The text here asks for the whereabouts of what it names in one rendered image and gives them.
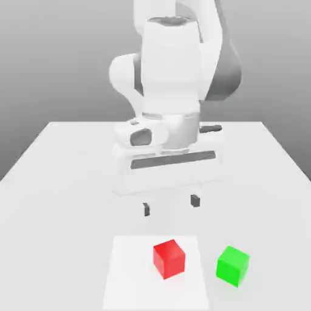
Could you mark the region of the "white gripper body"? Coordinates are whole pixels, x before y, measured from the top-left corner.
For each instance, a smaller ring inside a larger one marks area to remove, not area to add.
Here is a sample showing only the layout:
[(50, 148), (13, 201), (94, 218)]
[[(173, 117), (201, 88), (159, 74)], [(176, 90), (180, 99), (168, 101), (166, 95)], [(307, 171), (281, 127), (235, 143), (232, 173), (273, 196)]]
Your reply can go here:
[(219, 180), (223, 167), (224, 148), (217, 143), (197, 143), (178, 155), (118, 143), (112, 147), (112, 184), (120, 196)]

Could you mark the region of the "small red cube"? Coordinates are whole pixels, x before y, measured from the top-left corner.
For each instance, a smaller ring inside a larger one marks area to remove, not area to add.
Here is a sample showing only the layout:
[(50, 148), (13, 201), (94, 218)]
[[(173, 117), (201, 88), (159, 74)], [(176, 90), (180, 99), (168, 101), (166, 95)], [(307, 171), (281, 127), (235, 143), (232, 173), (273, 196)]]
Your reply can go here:
[(163, 279), (185, 271), (185, 252), (171, 239), (153, 246), (153, 264)]

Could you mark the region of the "small green cube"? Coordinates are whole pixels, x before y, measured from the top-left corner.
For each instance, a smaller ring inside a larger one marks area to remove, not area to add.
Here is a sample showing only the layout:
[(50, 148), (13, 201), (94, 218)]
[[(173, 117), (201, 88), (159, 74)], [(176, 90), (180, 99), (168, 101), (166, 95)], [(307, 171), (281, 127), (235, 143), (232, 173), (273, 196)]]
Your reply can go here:
[(232, 246), (227, 246), (217, 259), (216, 276), (239, 287), (249, 266), (250, 256)]

